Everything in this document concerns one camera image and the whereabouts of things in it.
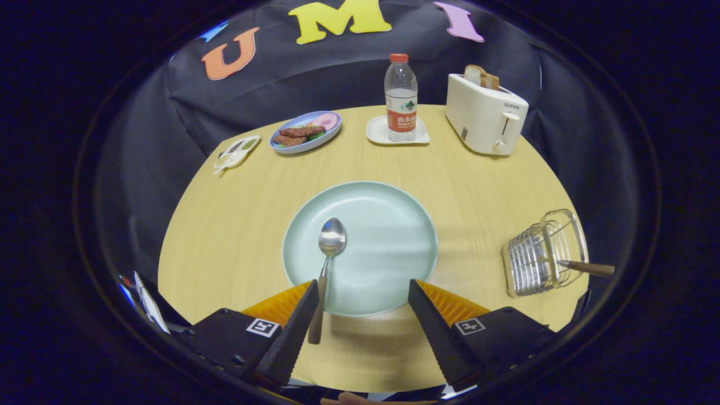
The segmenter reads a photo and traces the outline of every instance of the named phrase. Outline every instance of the orange letter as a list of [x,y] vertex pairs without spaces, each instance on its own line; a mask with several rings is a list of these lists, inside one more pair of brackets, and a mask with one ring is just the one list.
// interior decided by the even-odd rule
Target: orange letter
[[250,63],[255,56],[255,32],[258,30],[260,30],[258,27],[251,28],[233,38],[233,41],[240,45],[240,57],[229,65],[225,65],[222,59],[222,50],[228,44],[222,44],[203,56],[200,60],[205,62],[207,78],[210,80],[224,79]]

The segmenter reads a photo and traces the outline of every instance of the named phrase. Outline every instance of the red bottle cap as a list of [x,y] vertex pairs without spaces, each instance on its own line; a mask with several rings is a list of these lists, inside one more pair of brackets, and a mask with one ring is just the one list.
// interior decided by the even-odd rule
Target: red bottle cap
[[391,53],[390,54],[390,62],[407,63],[408,55],[405,53]]

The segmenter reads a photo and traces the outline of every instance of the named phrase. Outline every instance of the light blue plate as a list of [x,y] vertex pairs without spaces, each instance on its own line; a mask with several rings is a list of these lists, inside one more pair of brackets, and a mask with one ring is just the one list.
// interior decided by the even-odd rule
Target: light blue plate
[[[325,135],[320,136],[317,139],[313,139],[310,142],[302,143],[298,146],[290,146],[289,148],[280,148],[278,146],[278,143],[273,141],[273,139],[277,136],[278,133],[280,133],[280,130],[283,130],[285,128],[294,127],[296,125],[306,125],[307,123],[311,123],[312,121],[315,121],[316,118],[320,117],[323,114],[334,114],[338,117],[338,124],[332,127],[329,131],[325,132]],[[290,120],[287,124],[281,126],[278,128],[274,134],[270,137],[270,146],[277,152],[282,153],[284,155],[291,155],[294,153],[300,153],[309,151],[310,149],[317,148],[318,146],[324,144],[325,142],[332,139],[335,135],[338,134],[338,131],[340,131],[340,127],[343,124],[343,118],[337,113],[333,111],[315,111],[315,112],[309,112],[307,114],[300,115],[299,117]]]
[[323,224],[337,217],[345,249],[328,270],[325,310],[368,316],[408,301],[410,279],[427,280],[438,260],[430,216],[408,193],[378,182],[350,182],[314,196],[295,214],[282,243],[282,263],[293,285],[318,278],[325,255]]

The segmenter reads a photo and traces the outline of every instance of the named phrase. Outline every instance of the spoon handle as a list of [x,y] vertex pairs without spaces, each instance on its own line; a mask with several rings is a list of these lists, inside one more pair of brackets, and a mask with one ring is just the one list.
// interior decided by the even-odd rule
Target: spoon handle
[[323,312],[325,308],[325,288],[328,285],[328,274],[323,272],[318,277],[318,294],[320,294],[320,301],[318,301],[318,307],[315,309],[315,313],[312,315],[312,321],[310,321],[310,328],[307,330],[307,343],[320,344],[320,335],[323,331]]

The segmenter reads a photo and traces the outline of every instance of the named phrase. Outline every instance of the letter m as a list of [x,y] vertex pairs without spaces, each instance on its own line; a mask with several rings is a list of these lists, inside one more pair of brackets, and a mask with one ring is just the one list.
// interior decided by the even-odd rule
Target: letter m
[[318,29],[318,24],[335,35],[340,35],[353,19],[350,31],[363,32],[390,31],[392,25],[382,19],[379,0],[345,0],[339,9],[315,2],[290,10],[288,15],[296,16],[300,24],[300,37],[297,43],[305,44],[322,40],[326,34]]

